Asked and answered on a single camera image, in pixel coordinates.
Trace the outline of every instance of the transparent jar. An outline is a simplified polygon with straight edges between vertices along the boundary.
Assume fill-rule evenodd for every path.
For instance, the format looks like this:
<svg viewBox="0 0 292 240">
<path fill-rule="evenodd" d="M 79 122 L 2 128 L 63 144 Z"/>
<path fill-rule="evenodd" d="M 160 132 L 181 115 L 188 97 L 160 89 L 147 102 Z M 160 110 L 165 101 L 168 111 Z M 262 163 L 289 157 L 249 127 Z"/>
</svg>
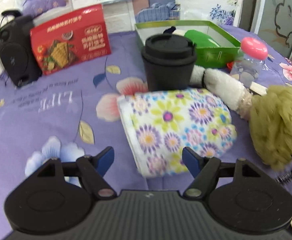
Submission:
<svg viewBox="0 0 292 240">
<path fill-rule="evenodd" d="M 247 88 L 259 77 L 267 58 L 266 44 L 251 37 L 246 37 L 240 45 L 239 58 L 231 69 L 231 76 L 236 75 L 238 80 Z"/>
</svg>

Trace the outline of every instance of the red box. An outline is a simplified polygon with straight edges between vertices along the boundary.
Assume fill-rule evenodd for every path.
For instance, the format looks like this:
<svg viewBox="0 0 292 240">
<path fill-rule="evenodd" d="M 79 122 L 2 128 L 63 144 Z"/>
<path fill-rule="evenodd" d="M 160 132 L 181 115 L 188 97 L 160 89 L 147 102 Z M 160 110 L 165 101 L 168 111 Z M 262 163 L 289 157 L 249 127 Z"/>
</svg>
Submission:
<svg viewBox="0 0 292 240">
<path fill-rule="evenodd" d="M 31 29 L 30 38 L 45 75 L 111 53 L 100 4 L 45 22 Z"/>
</svg>

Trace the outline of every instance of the white plush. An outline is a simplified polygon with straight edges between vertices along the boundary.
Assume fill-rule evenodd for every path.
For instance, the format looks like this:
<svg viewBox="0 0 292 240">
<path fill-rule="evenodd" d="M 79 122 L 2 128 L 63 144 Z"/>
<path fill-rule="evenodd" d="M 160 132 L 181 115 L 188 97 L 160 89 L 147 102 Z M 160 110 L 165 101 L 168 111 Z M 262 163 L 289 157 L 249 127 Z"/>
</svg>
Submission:
<svg viewBox="0 0 292 240">
<path fill-rule="evenodd" d="M 206 88 L 211 93 L 219 96 L 230 109 L 236 111 L 244 96 L 244 85 L 220 70 L 212 68 L 204 69 L 199 66 L 194 66 L 190 78 L 190 85 L 202 87 L 204 72 L 204 83 Z"/>
</svg>

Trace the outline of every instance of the open green tray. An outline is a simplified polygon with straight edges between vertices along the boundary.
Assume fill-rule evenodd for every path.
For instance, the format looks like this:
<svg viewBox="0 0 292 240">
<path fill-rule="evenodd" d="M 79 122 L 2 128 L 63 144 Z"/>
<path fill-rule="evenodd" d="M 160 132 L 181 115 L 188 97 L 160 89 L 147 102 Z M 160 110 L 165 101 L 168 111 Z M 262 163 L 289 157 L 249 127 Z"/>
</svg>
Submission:
<svg viewBox="0 0 292 240">
<path fill-rule="evenodd" d="M 223 68 L 226 63 L 234 61 L 240 48 L 240 42 L 228 32 L 210 21 L 170 20 L 159 22 L 137 23 L 138 46 L 145 45 L 148 37 L 163 33 L 167 28 L 175 26 L 180 30 L 197 30 L 211 36 L 221 47 L 196 48 L 196 65 L 206 68 Z"/>
</svg>

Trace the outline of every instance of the frosted glass door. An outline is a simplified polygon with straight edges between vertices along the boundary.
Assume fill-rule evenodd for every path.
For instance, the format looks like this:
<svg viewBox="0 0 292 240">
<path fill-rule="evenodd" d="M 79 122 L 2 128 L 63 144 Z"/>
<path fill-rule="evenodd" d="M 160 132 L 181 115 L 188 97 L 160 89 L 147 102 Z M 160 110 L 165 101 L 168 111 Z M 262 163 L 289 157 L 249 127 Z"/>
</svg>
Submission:
<svg viewBox="0 0 292 240">
<path fill-rule="evenodd" d="M 284 57 L 292 51 L 292 0 L 266 0 L 258 36 Z"/>
</svg>

